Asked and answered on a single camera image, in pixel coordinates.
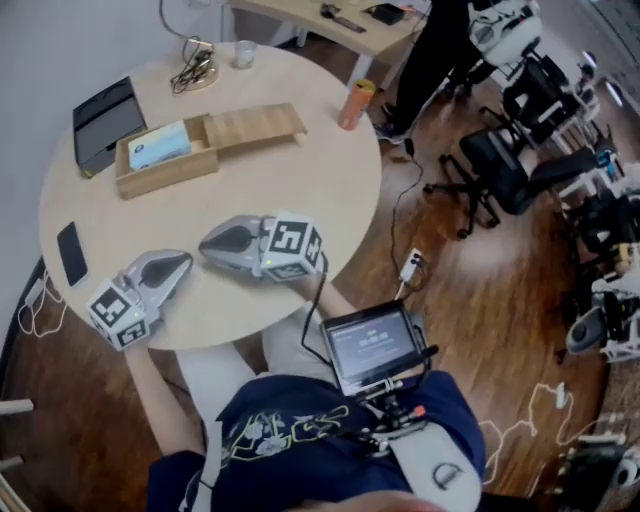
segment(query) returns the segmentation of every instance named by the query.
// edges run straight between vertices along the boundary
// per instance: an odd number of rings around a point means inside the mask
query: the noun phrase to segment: blue tissue box
[[[176,121],[138,137],[128,144],[129,166],[134,171],[191,154],[184,121]]]

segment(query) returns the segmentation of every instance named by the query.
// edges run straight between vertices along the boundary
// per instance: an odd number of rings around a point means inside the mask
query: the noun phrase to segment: white robot
[[[469,3],[469,39],[495,67],[516,62],[542,37],[540,7],[535,1],[496,1],[483,11]]]
[[[283,282],[315,273],[322,238],[302,215],[237,215],[211,230],[198,249],[217,266]]]
[[[126,271],[100,283],[86,306],[91,321],[118,351],[150,336],[192,265],[185,251],[145,252]]]

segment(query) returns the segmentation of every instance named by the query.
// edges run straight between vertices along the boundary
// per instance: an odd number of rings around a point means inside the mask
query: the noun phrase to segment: navy blue shirt
[[[449,374],[431,372],[420,388],[398,396],[407,408],[423,405],[427,418],[447,430],[482,478],[484,438]],[[393,457],[364,457],[360,443],[335,437],[339,429],[373,428],[377,420],[324,381],[285,375],[253,380],[218,419],[223,447],[212,493],[216,512],[280,512],[304,500],[336,502],[370,491],[410,491]],[[155,462],[147,510],[178,510],[187,487],[195,495],[203,464],[204,457],[191,452]]]

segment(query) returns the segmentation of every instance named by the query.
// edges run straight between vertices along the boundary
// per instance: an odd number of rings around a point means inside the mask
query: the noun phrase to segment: desk
[[[97,285],[153,249],[183,249],[195,257],[191,275],[166,309],[166,323],[151,340],[159,349],[206,347],[242,338],[277,322],[302,305],[285,286],[240,284],[205,268],[198,243],[233,215],[279,209],[313,217],[325,240],[329,277],[349,261],[369,227],[381,183],[378,142],[364,116],[352,132],[337,116],[347,89],[329,72],[298,55],[259,46],[253,68],[235,70],[233,44],[216,45],[219,78],[212,86],[171,95],[169,78],[181,67],[150,64],[131,74],[149,127],[202,112],[219,113],[292,102],[307,135],[265,144],[221,158],[217,173],[124,201],[116,193],[113,166],[82,179],[74,160],[71,126],[58,144],[40,199],[40,244],[51,278],[69,304],[89,322],[85,304]],[[56,236],[75,221],[89,267],[76,289],[67,283]]]
[[[359,53],[360,57],[347,84],[349,88],[356,80],[366,76],[374,59],[391,64],[391,69],[382,84],[376,84],[386,89],[413,47],[412,34],[422,30],[424,20],[418,21],[418,18],[411,17],[388,26],[362,12],[363,9],[381,3],[380,1],[360,0],[355,5],[346,0],[334,3],[342,9],[339,16],[353,21],[367,31],[358,34],[335,21],[323,18],[320,16],[321,2],[319,1],[229,0],[228,5],[235,9],[290,21]]]

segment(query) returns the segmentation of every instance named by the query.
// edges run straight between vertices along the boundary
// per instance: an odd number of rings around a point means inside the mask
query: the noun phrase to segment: sneaker
[[[376,124],[373,125],[373,128],[376,131],[378,140],[388,140],[396,146],[402,144],[408,136],[406,133],[395,133],[394,126],[391,123]]]
[[[391,121],[393,119],[394,114],[396,113],[396,106],[389,103],[388,101],[382,104],[382,113],[387,116],[387,121]]]

